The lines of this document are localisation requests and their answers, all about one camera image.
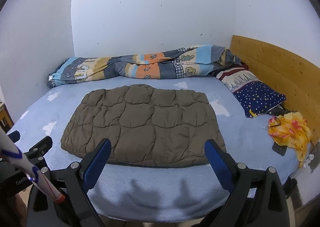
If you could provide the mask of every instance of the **mattress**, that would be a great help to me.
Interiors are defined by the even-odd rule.
[[[273,140],[265,127],[269,115],[246,118],[240,103],[227,87],[214,77],[176,80],[139,80],[115,77],[107,80],[62,85],[36,101],[10,132],[21,134],[16,145],[26,152],[43,137],[50,136],[53,147],[45,154],[51,170],[66,168],[81,159],[60,147],[60,139],[82,98],[92,90],[113,89],[145,83],[160,89],[191,89],[204,92],[217,115],[227,152],[236,162],[249,168],[277,169],[280,180],[297,168],[293,149],[285,156],[272,150]],[[223,190],[210,165],[185,168],[148,168],[106,164],[96,186],[88,196],[99,214],[116,219],[143,222],[181,222],[200,218],[223,205]]]

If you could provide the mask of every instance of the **patterned blanket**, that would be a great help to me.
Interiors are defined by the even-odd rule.
[[[155,54],[120,57],[66,59],[49,74],[48,85],[103,80],[116,76],[136,79],[179,79],[206,76],[212,71],[240,64],[239,57],[227,48],[216,45],[197,45]]]

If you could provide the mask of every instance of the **floor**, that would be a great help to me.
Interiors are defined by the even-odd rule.
[[[20,196],[24,203],[28,204],[28,198],[30,193],[31,186],[26,189],[24,192],[20,192]],[[299,210],[295,214],[292,206],[291,198],[287,199],[287,205],[289,209],[289,218],[290,218],[290,227],[299,227],[303,220],[307,217],[308,213],[312,208],[312,204],[305,207],[304,209]],[[182,222],[182,223],[142,223],[142,222],[126,222],[110,219],[103,215],[100,216],[102,221],[106,226],[112,227],[190,227],[193,224],[199,223],[201,219],[196,219],[192,221]]]

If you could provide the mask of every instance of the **wooden stool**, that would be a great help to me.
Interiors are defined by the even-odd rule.
[[[13,122],[11,120],[10,115],[8,114],[7,108],[5,107],[4,103],[0,103],[0,121],[5,119],[5,122],[7,125],[12,128],[13,127]]]

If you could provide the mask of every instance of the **white cylindrical stick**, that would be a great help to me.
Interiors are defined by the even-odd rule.
[[[10,164],[24,172],[28,179],[47,197],[56,203],[64,201],[64,195],[41,173],[39,168],[28,160],[2,129],[0,129],[0,152]]]

